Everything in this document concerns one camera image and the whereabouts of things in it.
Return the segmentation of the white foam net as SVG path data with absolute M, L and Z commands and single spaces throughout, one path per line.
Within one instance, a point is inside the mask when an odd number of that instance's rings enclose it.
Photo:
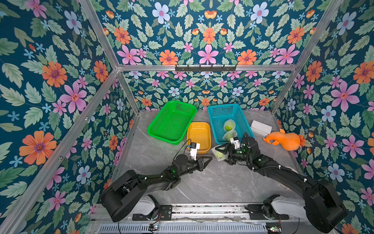
M 223 136 L 223 140 L 225 140 L 225 141 L 227 141 L 227 142 L 230 142 L 230 140 L 232 139 L 232 138 L 235 138 L 235 137 L 237 137 L 238 136 L 238 133 L 237 133 L 237 131 L 236 130 L 229 130 L 229 131 L 227 131 L 225 134 L 224 134 L 224 136 Z
M 234 130 L 235 128 L 236 128 L 236 123 L 235 123 L 234 120 L 229 119 L 229 120 L 225 121 L 225 123 L 224 123 L 224 130 L 226 132 Z
M 212 148 L 212 153 L 218 161 L 224 161 L 228 158 L 227 144 L 219 145 Z

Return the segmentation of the dark speckled custard apple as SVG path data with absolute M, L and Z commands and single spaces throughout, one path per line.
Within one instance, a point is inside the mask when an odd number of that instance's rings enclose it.
M 225 154 L 225 153 L 222 153 L 221 151 L 217 150 L 217 149 L 212 149 L 212 152 L 214 154 L 214 156 L 216 157 L 216 159 L 218 161 L 223 161 L 223 160 L 226 160 L 228 155 Z

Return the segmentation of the light green custard apple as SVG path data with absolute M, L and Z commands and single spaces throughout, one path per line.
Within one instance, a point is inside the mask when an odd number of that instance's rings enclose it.
M 228 131 L 235 129 L 235 127 L 233 125 L 225 125 L 224 129 L 228 132 Z

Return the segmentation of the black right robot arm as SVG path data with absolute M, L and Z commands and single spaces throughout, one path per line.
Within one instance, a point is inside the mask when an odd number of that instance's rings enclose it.
M 307 219 L 324 233 L 330 232 L 347 217 L 348 210 L 331 182 L 315 180 L 282 166 L 262 154 L 258 142 L 248 134 L 241 141 L 237 137 L 232 138 L 223 145 L 222 153 L 227 157 L 226 163 L 235 165 L 238 161 L 244 162 L 252 172 L 279 182 L 303 198 L 298 201 L 274 196 L 270 202 L 270 213 Z

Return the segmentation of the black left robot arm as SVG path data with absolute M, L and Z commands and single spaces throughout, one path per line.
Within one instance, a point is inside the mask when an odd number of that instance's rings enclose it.
M 161 205 L 156 198 L 151 194 L 148 195 L 150 201 L 141 202 L 141 198 L 146 193 L 175 188 L 182 176 L 203 171 L 212 160 L 209 156 L 193 160 L 180 154 L 172 161 L 171 166 L 159 174 L 142 175 L 128 170 L 101 193 L 101 203 L 113 222 L 119 222 L 133 214 L 143 215 L 147 220 L 158 219 Z

